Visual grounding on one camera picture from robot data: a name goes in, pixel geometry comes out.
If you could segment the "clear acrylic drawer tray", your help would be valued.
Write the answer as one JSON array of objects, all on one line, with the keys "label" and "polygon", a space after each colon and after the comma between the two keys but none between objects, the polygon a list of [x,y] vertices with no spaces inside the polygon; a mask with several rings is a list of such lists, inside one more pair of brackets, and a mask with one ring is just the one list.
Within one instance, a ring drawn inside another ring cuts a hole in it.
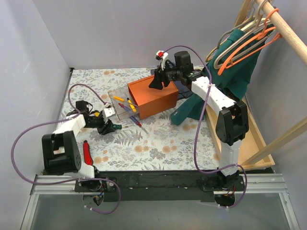
[{"label": "clear acrylic drawer tray", "polygon": [[[129,118],[130,116],[134,116],[136,118],[140,118],[139,117],[139,108],[138,108],[138,105],[135,103],[135,101],[133,100],[129,90],[128,90],[128,86],[124,86],[124,87],[120,87],[120,88],[117,88],[115,90],[112,90],[110,92],[108,92],[108,95],[110,97],[110,100],[111,100],[111,103],[115,109],[115,112],[116,112],[116,115],[118,117],[119,120],[125,120],[127,118]],[[113,97],[114,96],[117,96],[117,97],[120,97],[120,98],[123,98],[125,101],[123,102],[120,102],[116,99],[114,99]],[[127,106],[128,108],[131,108],[128,101],[127,101],[127,98],[130,98],[130,100],[132,101],[132,103],[135,105],[136,107],[136,110],[137,112],[135,114],[130,114],[128,112],[126,112],[123,108],[121,108],[119,106],[119,103]]]}]

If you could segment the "orange wooden drawer box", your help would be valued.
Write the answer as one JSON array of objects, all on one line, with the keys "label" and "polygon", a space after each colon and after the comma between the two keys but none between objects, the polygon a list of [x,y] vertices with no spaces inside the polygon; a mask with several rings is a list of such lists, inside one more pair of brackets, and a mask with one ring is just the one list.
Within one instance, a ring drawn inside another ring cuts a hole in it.
[{"label": "orange wooden drawer box", "polygon": [[145,119],[177,104],[178,89],[173,82],[162,90],[151,89],[149,84],[154,76],[130,82],[128,90],[134,103],[138,105],[140,119]]}]

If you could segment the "orange handle screwdriver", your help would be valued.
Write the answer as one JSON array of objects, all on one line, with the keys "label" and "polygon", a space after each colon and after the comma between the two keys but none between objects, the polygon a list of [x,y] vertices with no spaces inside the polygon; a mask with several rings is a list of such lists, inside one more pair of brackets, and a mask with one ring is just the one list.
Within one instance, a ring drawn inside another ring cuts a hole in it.
[{"label": "orange handle screwdriver", "polygon": [[120,98],[120,97],[117,97],[117,96],[114,96],[113,98],[116,99],[116,100],[118,100],[118,101],[120,101],[120,102],[125,101],[123,98]]}]

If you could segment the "green stubby screwdriver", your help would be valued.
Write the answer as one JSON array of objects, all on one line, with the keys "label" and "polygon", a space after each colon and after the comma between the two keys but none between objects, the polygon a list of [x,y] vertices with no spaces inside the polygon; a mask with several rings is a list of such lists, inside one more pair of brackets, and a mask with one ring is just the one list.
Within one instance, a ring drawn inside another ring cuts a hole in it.
[{"label": "green stubby screwdriver", "polygon": [[112,125],[112,128],[113,128],[114,130],[122,130],[123,128],[128,128],[128,126],[113,124],[113,125]]}]

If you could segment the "yellow black screwdriver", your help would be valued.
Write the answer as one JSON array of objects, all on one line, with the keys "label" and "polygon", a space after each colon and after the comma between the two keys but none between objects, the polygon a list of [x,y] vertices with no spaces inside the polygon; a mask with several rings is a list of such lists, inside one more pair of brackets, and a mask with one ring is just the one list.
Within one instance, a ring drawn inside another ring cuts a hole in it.
[{"label": "yellow black screwdriver", "polygon": [[134,113],[136,113],[136,112],[137,112],[136,107],[135,107],[135,105],[132,103],[132,101],[130,100],[130,98],[127,98],[127,101],[128,101],[128,103],[129,103],[129,105],[130,105],[132,111],[133,111]]}]

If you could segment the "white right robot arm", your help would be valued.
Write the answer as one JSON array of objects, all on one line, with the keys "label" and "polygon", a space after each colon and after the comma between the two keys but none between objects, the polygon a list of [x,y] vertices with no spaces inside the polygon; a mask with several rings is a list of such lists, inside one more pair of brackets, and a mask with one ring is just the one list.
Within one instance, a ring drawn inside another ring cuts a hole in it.
[{"label": "white right robot arm", "polygon": [[230,99],[215,87],[210,77],[194,68],[187,51],[175,53],[175,63],[162,50],[157,51],[155,58],[160,65],[154,70],[149,88],[162,90],[171,81],[190,84],[192,92],[204,100],[204,106],[211,107],[217,115],[215,133],[221,142],[221,154],[219,168],[213,171],[216,174],[213,185],[225,191],[230,189],[239,178],[240,147],[249,130],[246,104]]}]

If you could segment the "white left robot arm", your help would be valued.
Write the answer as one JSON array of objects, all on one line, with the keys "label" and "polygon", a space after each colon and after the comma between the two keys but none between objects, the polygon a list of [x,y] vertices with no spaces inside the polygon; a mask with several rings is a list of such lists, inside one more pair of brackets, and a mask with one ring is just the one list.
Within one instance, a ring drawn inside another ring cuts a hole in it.
[{"label": "white left robot arm", "polygon": [[59,128],[42,137],[42,149],[48,175],[86,178],[86,187],[96,192],[101,188],[102,180],[95,175],[94,166],[82,160],[76,137],[83,128],[96,129],[100,135],[114,132],[115,125],[110,117],[115,115],[115,110],[107,105],[101,111],[92,111],[90,105],[86,101],[77,101],[76,108],[67,114]]}]

